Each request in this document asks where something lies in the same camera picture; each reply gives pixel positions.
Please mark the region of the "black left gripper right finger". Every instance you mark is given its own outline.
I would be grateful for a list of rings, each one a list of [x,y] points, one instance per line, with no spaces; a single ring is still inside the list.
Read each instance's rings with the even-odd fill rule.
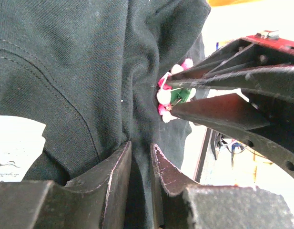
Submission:
[[[153,226],[156,229],[293,229],[281,195],[258,187],[203,186],[151,145]]]

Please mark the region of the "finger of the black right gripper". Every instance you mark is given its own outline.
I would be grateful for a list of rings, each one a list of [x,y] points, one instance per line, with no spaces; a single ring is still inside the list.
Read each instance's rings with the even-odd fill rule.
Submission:
[[[168,85],[294,91],[294,42],[284,39],[237,39],[195,67],[173,75]]]
[[[254,95],[255,108],[238,94],[178,104],[172,115],[234,138],[294,178],[294,104]]]

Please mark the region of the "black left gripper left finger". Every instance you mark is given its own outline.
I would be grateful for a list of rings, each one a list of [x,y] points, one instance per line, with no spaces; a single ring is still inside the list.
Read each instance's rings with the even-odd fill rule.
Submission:
[[[122,144],[89,171],[53,181],[0,183],[0,229],[121,229],[132,144]]]

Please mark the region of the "black garment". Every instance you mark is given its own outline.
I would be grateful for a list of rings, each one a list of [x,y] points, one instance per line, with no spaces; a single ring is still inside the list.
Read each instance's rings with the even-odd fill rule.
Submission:
[[[124,228],[153,228],[150,146],[177,167],[191,132],[164,123],[156,85],[204,58],[204,0],[0,0],[0,115],[46,125],[25,180],[64,186],[132,143]]]

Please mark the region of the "pink flower brooch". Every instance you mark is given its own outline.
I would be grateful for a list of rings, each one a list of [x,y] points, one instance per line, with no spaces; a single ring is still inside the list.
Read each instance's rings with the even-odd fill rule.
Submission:
[[[156,94],[158,105],[158,113],[162,117],[164,123],[168,123],[177,117],[171,114],[172,108],[177,104],[189,102],[196,94],[196,89],[182,88],[176,86],[169,86],[168,80],[177,73],[188,70],[193,67],[193,61],[186,58],[185,61],[179,65],[175,64],[170,71],[168,71],[159,81],[159,89]]]

